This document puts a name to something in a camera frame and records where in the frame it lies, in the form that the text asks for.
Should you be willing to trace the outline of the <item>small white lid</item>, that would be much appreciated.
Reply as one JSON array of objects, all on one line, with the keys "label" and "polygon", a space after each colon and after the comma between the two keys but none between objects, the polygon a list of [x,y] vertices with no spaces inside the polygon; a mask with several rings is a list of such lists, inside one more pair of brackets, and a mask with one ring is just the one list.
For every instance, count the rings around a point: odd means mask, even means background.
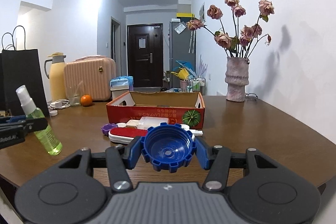
[{"label": "small white lid", "polygon": [[50,111],[50,116],[54,117],[58,114],[58,111],[57,110],[51,110]]}]

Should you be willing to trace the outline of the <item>white nasal spray bottle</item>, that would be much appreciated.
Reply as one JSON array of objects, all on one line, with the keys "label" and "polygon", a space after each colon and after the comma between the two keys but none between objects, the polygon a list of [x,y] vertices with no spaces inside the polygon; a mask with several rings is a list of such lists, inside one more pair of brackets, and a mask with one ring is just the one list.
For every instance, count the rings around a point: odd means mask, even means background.
[{"label": "white nasal spray bottle", "polygon": [[181,128],[183,128],[185,131],[190,131],[193,134],[193,138],[196,136],[203,136],[202,130],[191,129],[187,124],[181,124]]}]

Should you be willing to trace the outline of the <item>small cream square box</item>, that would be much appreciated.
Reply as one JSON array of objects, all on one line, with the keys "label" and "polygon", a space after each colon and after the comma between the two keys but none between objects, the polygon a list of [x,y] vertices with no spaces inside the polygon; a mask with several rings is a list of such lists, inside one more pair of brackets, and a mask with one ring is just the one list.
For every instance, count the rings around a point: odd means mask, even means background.
[{"label": "small cream square box", "polygon": [[126,123],[127,128],[137,128],[138,125],[139,125],[139,120],[134,120],[134,119],[131,119],[127,121]]}]

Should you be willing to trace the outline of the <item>blue plastic cap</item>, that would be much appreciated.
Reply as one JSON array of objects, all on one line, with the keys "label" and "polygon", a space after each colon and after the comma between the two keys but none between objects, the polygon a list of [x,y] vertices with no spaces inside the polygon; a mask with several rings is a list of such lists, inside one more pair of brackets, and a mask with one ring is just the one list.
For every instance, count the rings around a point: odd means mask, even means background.
[{"label": "blue plastic cap", "polygon": [[147,129],[141,138],[141,153],[157,172],[175,173],[187,167],[196,151],[194,134],[180,124],[161,123]]}]

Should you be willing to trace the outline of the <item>green spray bottle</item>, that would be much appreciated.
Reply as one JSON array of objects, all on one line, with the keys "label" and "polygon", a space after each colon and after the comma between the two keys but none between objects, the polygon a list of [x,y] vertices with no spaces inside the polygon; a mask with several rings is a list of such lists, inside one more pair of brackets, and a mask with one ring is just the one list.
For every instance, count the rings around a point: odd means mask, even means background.
[{"label": "green spray bottle", "polygon": [[46,121],[42,110],[36,106],[26,86],[22,85],[18,87],[16,94],[26,115],[26,121],[33,123],[32,131],[42,146],[51,156],[60,154],[63,145],[55,136],[51,126]]}]

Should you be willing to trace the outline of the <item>black paper bag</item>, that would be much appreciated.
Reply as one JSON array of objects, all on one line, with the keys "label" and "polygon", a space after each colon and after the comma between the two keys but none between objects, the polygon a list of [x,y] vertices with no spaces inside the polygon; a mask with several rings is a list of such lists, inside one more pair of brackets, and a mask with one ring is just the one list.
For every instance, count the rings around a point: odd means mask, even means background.
[{"label": "black paper bag", "polygon": [[43,87],[39,53],[37,49],[17,50],[14,43],[1,45],[1,110],[12,116],[23,115],[16,94],[18,87],[25,85],[35,104],[49,116]]}]

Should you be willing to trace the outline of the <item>pink ribbed suitcase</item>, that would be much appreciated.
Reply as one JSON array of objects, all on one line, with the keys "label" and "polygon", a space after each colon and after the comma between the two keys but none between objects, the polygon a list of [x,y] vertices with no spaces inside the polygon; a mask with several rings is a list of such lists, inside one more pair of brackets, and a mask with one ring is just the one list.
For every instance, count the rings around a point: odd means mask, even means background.
[{"label": "pink ribbed suitcase", "polygon": [[111,98],[110,81],[116,77],[116,63],[102,56],[86,56],[69,62],[64,67],[65,87],[83,83],[83,92],[94,101],[107,101]]}]

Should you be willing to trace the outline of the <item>red white lint brush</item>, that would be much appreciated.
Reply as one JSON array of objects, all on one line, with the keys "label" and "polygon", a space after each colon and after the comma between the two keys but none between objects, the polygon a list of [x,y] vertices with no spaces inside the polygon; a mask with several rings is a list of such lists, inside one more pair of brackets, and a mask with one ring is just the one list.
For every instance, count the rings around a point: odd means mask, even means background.
[{"label": "red white lint brush", "polygon": [[109,131],[108,137],[112,143],[129,144],[137,136],[145,136],[147,130],[131,128],[131,127],[116,127]]}]

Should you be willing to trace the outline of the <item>dark entrance door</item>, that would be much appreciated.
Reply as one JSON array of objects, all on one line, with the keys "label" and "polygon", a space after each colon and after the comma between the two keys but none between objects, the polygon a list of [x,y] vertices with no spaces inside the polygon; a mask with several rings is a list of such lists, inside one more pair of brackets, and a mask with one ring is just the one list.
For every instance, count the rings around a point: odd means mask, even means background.
[{"label": "dark entrance door", "polygon": [[136,88],[163,84],[163,24],[127,26],[127,72]]}]

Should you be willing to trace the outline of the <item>translucent white plastic box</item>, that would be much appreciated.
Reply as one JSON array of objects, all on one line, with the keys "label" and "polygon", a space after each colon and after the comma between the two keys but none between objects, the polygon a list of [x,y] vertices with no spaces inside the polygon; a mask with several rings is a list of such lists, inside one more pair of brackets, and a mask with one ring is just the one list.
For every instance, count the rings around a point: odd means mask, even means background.
[{"label": "translucent white plastic box", "polygon": [[161,123],[169,123],[169,118],[165,117],[142,117],[138,121],[137,128],[141,130],[147,130],[150,127],[160,126]]}]

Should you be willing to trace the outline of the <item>red cardboard box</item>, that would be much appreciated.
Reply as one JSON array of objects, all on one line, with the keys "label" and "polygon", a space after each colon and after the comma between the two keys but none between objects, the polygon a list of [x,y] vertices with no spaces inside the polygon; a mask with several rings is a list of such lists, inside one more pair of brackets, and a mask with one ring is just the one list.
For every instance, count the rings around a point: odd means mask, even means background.
[{"label": "red cardboard box", "polygon": [[201,93],[126,92],[106,105],[110,123],[139,120],[142,117],[167,118],[169,124],[186,124],[201,130],[205,102]]}]

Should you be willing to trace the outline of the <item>yellow watering can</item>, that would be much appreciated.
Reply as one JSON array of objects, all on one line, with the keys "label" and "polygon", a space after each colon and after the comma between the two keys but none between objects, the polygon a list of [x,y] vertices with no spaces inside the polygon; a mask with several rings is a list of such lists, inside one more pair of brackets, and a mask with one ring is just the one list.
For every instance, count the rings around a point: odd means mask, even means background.
[{"label": "yellow watering can", "polygon": [[187,80],[189,77],[189,71],[186,68],[179,68],[179,72],[171,72],[172,75],[178,77],[180,80]]}]

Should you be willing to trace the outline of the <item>yellow box on refrigerator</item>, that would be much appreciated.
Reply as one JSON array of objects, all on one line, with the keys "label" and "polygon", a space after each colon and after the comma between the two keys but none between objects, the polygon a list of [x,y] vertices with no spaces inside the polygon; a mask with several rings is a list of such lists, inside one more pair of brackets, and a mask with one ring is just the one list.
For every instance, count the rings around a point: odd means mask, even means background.
[{"label": "yellow box on refrigerator", "polygon": [[195,15],[193,13],[177,12],[176,17],[177,18],[194,18]]}]

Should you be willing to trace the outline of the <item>white blue storage container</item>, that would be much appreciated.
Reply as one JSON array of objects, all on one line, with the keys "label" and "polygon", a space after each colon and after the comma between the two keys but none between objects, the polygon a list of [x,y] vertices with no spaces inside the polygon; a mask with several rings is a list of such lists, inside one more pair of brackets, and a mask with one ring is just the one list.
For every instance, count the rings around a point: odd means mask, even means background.
[{"label": "white blue storage container", "polygon": [[110,90],[113,100],[128,91],[133,91],[133,77],[120,76],[112,79],[110,81]]}]

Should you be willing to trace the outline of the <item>pink ribbed vase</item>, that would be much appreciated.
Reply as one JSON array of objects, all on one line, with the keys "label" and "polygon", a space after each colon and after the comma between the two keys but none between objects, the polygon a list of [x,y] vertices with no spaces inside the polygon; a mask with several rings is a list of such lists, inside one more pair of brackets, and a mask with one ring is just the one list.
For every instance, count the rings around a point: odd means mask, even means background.
[{"label": "pink ribbed vase", "polygon": [[226,99],[231,102],[245,101],[245,87],[249,85],[249,60],[242,57],[227,57],[225,74]]}]

